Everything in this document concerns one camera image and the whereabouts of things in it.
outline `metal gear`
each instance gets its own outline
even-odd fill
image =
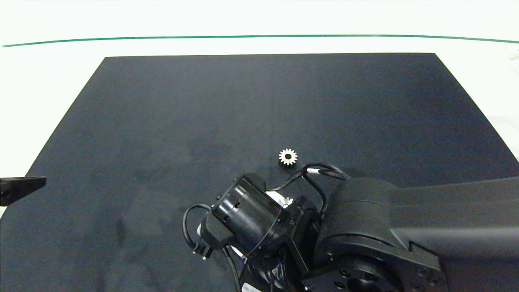
[[[297,153],[292,149],[285,149],[279,152],[279,163],[283,167],[293,167],[297,163]]]

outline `white background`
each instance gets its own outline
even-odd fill
[[[0,1],[1,45],[98,37],[265,34],[519,41],[519,2]],[[88,41],[0,48],[0,177],[25,176],[106,56],[331,52],[436,53],[519,157],[519,44],[408,37]]]

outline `black cable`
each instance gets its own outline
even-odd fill
[[[303,175],[303,178],[319,193],[321,196],[321,209],[319,210],[319,215],[322,215],[326,207],[328,207],[328,200],[326,199],[326,194],[322,190],[322,188],[314,182],[307,174]]]
[[[189,214],[189,212],[191,210],[193,210],[195,208],[202,208],[207,211],[211,210],[211,207],[209,205],[197,203],[197,204],[192,204],[191,206],[189,206],[189,208],[186,210],[186,212],[184,212],[184,217],[182,218],[182,233],[184,233],[184,239],[186,240],[187,245],[189,245],[189,247],[191,249],[194,249],[196,247],[196,244],[193,242],[193,240],[191,239],[191,236],[189,236],[189,232],[187,231],[187,215]]]
[[[304,174],[304,171],[302,169],[300,169],[296,173],[291,175],[284,183],[280,184],[279,186],[277,186],[275,188],[266,189],[265,191],[267,191],[267,192],[279,191],[279,190],[283,189],[284,187],[286,187],[287,185],[294,182],[296,179],[300,178],[303,174]]]
[[[236,292],[241,292],[240,279],[238,278],[238,270],[236,269],[236,265],[234,264],[233,258],[230,256],[229,251],[227,250],[227,246],[222,247],[222,252],[224,253],[225,258],[227,259],[227,262],[229,263],[230,270],[233,273]]]
[[[351,179],[351,176],[349,176],[344,170],[338,168],[337,166],[331,165],[326,162],[311,162],[311,163],[307,163],[307,164],[303,165],[303,167],[300,170],[298,170],[296,173],[291,175],[281,185],[279,185],[275,188],[266,189],[266,191],[279,191],[302,176],[321,196],[322,205],[321,205],[321,209],[319,210],[319,214],[322,214],[326,210],[326,207],[328,206],[328,200],[326,199],[326,194],[324,193],[322,188],[319,187],[319,185],[308,176],[308,168],[313,168],[316,166],[326,168],[326,169],[319,169],[319,174],[333,177],[333,178],[340,179],[340,180]]]
[[[324,168],[328,168],[328,169],[334,170],[334,171],[336,171],[336,172],[338,172],[340,174],[347,175],[344,170],[338,168],[335,165],[331,165],[331,164],[326,163],[326,162],[311,162],[311,163],[307,163],[307,164],[305,164],[303,166],[303,170],[306,172],[307,168],[311,168],[311,167],[315,167],[315,166],[321,166],[321,167],[324,167]]]
[[[333,178],[337,178],[337,179],[340,179],[340,180],[351,179],[351,176],[335,172],[334,170],[319,169],[319,174],[320,175],[329,176],[329,177],[333,177]]]

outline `green line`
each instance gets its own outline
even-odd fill
[[[85,42],[85,41],[113,41],[117,39],[160,39],[160,38],[260,38],[260,37],[421,37],[421,38],[446,38],[463,39],[467,41],[499,42],[519,44],[519,41],[507,39],[441,36],[441,35],[413,35],[413,34],[266,34],[266,35],[185,35],[185,36],[124,36],[124,37],[96,37],[96,38],[73,38],[59,39],[57,41],[44,41],[34,43],[3,45],[2,47],[18,47],[28,45],[41,45],[52,43]]]

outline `black work surface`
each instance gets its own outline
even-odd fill
[[[47,185],[0,220],[0,289],[231,291],[182,213],[246,171],[279,184],[284,148],[399,187],[519,175],[434,54],[106,58],[28,173]]]

